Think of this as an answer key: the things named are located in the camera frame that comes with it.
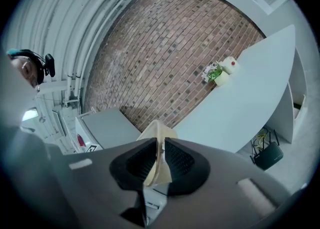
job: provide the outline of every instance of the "hanging planter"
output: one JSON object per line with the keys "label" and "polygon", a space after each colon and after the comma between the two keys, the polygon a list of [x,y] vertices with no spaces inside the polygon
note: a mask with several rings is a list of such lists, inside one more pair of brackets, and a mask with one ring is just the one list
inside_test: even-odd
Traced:
{"label": "hanging planter", "polygon": [[229,75],[223,71],[222,67],[216,62],[207,66],[201,77],[206,83],[214,81],[218,86],[222,86],[230,78]]}

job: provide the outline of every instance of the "sticker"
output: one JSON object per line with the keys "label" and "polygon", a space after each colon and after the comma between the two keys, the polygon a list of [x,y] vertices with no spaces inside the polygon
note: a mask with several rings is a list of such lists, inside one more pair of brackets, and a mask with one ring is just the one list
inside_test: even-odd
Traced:
{"label": "sticker", "polygon": [[91,152],[94,152],[97,148],[97,145],[90,145],[90,147],[88,148],[88,150],[86,151],[86,153],[91,153]]}

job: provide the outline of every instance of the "black mesh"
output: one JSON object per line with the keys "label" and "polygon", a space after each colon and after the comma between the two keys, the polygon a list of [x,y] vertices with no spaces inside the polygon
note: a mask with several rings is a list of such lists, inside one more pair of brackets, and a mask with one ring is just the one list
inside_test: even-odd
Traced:
{"label": "black mesh", "polygon": [[156,162],[156,152],[157,143],[150,143],[126,161],[126,169],[141,182],[144,182]]}
{"label": "black mesh", "polygon": [[195,159],[180,148],[165,142],[165,160],[170,168],[172,181],[189,173]]}

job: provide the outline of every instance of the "white pipe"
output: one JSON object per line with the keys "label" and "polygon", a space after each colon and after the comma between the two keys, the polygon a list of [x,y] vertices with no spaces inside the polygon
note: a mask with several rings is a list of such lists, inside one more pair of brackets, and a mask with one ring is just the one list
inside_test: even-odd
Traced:
{"label": "white pipe", "polygon": [[69,100],[70,94],[71,94],[71,81],[73,77],[74,72],[74,66],[75,61],[77,57],[77,53],[80,47],[80,43],[85,35],[85,32],[94,17],[94,15],[97,13],[100,6],[104,3],[105,0],[97,0],[96,3],[93,5],[93,7],[89,10],[88,15],[84,19],[84,21],[80,25],[80,29],[76,35],[74,45],[71,48],[70,54],[69,54],[69,65],[68,65],[68,71],[67,71],[67,89],[66,89],[66,97],[65,100]]}
{"label": "white pipe", "polygon": [[[125,2],[125,0],[120,0],[120,1],[116,4],[116,6],[115,6],[115,7],[111,10],[111,12],[108,14],[108,16],[106,17],[106,19],[105,19],[104,22],[102,23],[101,27],[99,28],[98,32],[96,33],[96,35],[95,35],[95,37],[94,37],[94,39],[93,39],[93,41],[92,41],[92,43],[91,43],[91,46],[90,46],[90,48],[89,48],[89,51],[88,51],[88,53],[87,53],[87,55],[86,55],[86,57],[85,57],[85,61],[84,61],[84,63],[83,63],[81,75],[80,75],[80,78],[79,78],[79,83],[81,83],[82,80],[83,80],[84,73],[85,73],[85,70],[86,70],[86,67],[87,67],[87,63],[88,63],[88,60],[89,60],[89,58],[90,58],[90,54],[91,54],[91,52],[92,52],[92,49],[94,48],[94,45],[95,45],[95,43],[96,43],[96,41],[97,41],[97,39],[98,39],[101,31],[104,29],[105,25],[107,24],[107,22],[109,21],[110,17],[111,17],[111,16],[113,15],[113,13],[115,12],[115,10],[116,10],[120,5],[122,5],[122,3],[124,3],[124,2]],[[76,93],[76,92],[77,92],[77,95],[78,95],[78,100],[80,100],[81,85],[80,85],[80,84],[77,85],[77,82],[76,82],[76,84],[75,84],[75,91],[74,91],[74,93]]]}
{"label": "white pipe", "polygon": [[[99,16],[96,18],[93,26],[90,28],[89,33],[87,34],[84,44],[83,44],[83,48],[81,49],[82,52],[79,55],[79,60],[77,63],[77,69],[76,69],[76,78],[75,78],[75,86],[74,86],[74,96],[77,97],[78,93],[79,93],[79,86],[80,86],[80,79],[81,79],[81,75],[82,75],[82,69],[83,69],[83,65],[84,65],[84,61],[87,60],[88,54],[89,54],[89,49],[90,47],[92,47],[92,43],[93,43],[93,39],[97,33],[97,31],[100,28],[101,22],[104,19],[104,17],[106,16],[105,11],[108,11],[113,5],[114,3],[118,1],[118,0],[110,0],[107,4],[107,6],[103,9],[103,11],[99,14]],[[116,7],[118,7],[120,4],[122,3],[122,1],[118,2],[118,4],[116,5]],[[115,11],[115,8],[112,9],[112,11],[108,14],[107,19],[108,20],[111,17],[111,13]]]}

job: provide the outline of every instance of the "white floor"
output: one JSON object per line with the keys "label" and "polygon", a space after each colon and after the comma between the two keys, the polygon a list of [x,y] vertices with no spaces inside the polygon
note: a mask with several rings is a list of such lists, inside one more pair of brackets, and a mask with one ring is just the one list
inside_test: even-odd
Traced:
{"label": "white floor", "polygon": [[[292,144],[280,139],[283,158],[266,172],[281,182],[292,194],[309,183],[320,158],[320,61],[303,61],[308,111]],[[250,143],[238,151],[248,162]]]}

